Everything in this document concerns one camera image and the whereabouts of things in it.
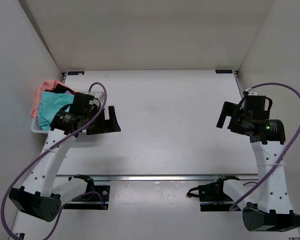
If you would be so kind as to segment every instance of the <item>white cable tie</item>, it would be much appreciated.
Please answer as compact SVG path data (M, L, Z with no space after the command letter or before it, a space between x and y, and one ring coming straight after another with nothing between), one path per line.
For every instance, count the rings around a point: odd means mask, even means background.
M287 165L285 162L281 163L266 163L266 164L257 164L257 166L285 166Z
M64 159L66 159L66 158L67 158L67 156L63 156L61 153L57 152L57 151L56 151L56 150L54 150L54 149L50 149L50 148L43 148L43 150L45 150L45 151L49 151L49 152L51 152L51 153L54 153L54 154L58 154L59 156L63 157Z

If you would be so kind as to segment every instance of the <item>white wall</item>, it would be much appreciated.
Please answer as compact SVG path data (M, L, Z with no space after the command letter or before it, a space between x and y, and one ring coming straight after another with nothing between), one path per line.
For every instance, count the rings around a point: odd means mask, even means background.
M9 184L42 148L42 139L30 132L31 108L38 86L48 79L61 80L61 72L18 1L0 0L0 205ZM16 212L8 202L10 226Z
M238 70L273 0L21 0L62 71Z
M300 0L276 0L240 70L240 83L289 84L300 91ZM281 119L290 140L300 123L300 101L280 87L258 89L273 99L272 118ZM288 151L286 175L290 199L300 214L300 136Z

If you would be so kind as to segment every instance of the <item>robotic arm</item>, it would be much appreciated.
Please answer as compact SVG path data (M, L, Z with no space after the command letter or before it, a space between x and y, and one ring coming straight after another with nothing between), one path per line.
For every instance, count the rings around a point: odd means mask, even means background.
M53 150L49 148L65 135L73 133L89 122L100 107L101 99L77 92L73 103L57 112L50 124L50 131L41 152L49 150L49 153L36 164L20 188L13 188L10 191L9 198L21 212L51 222L58 215L61 206L93 189L94 180L86 175L76 175L68 182L53 188L58 170L78 135L71 136ZM115 108L109 106L108 110L109 119L105 119L103 109L86 129L87 135L121 131Z
M276 163L286 140L280 120L269 119L272 100L254 92L244 92L239 104L225 102L217 128L222 128L227 116L231 117L228 129L246 135L255 155L259 179L274 165L275 171L259 187L259 197L253 194L238 204L243 222L249 231L285 232L300 227L300 215L294 213L286 185L285 164ZM239 180L223 181L223 192L233 201L246 193Z

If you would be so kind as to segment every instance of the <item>turquoise towel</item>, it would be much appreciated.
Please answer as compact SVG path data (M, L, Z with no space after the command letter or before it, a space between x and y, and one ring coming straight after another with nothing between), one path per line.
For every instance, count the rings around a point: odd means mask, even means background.
M72 94L43 91L38 108L38 126L43 130L50 130L50 124L60 108L73 102Z

